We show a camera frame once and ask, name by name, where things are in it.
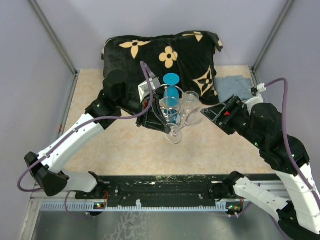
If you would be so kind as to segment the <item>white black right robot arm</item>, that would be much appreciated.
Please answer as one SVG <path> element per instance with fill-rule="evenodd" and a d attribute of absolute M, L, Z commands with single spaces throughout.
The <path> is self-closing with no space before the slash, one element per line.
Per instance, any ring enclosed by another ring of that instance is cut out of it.
<path fill-rule="evenodd" d="M 282 114 L 271 103 L 255 104 L 248 111 L 238 96 L 232 96 L 201 113 L 228 135 L 238 133 L 253 144 L 263 160 L 281 180 L 290 199 L 272 194 L 245 175 L 233 171 L 214 184 L 209 196 L 215 200 L 241 197 L 268 213 L 293 240 L 320 238 L 320 208 L 312 179 L 310 158 L 303 143 L 293 136 L 284 140 Z M 288 154 L 285 143 L 293 148 Z M 312 189 L 304 182 L 307 179 Z"/>

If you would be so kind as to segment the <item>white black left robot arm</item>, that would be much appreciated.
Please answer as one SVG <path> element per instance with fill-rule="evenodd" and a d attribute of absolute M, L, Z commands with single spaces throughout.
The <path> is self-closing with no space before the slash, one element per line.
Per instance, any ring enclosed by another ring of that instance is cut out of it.
<path fill-rule="evenodd" d="M 69 160 L 92 138 L 101 134 L 117 120 L 136 119 L 139 127 L 169 133 L 156 92 L 164 87 L 150 70 L 131 79 L 123 70 L 113 70 L 103 80 L 102 90 L 76 123 L 54 143 L 38 153 L 25 157 L 27 171 L 39 190 L 48 197 L 61 192 L 83 192 L 97 199 L 103 195 L 103 180 L 94 172 L 65 170 Z"/>

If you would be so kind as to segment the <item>clear wine glass front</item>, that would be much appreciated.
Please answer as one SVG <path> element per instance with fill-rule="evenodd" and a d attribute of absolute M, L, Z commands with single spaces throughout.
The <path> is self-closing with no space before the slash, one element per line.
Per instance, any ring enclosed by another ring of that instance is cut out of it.
<path fill-rule="evenodd" d="M 183 133 L 180 127 L 174 123 L 168 123 L 166 125 L 170 128 L 170 132 L 166 134 L 166 139 L 172 144 L 180 144 L 183 139 Z"/>

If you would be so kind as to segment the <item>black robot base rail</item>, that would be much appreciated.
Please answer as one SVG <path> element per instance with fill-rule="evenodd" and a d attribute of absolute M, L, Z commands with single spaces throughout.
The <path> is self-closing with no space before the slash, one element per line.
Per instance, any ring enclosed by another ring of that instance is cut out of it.
<path fill-rule="evenodd" d="M 235 199 L 233 187 L 244 177 L 229 175 L 99 176 L 91 192 L 77 191 L 77 200 L 106 200 L 108 207 L 214 207 L 216 201 Z"/>

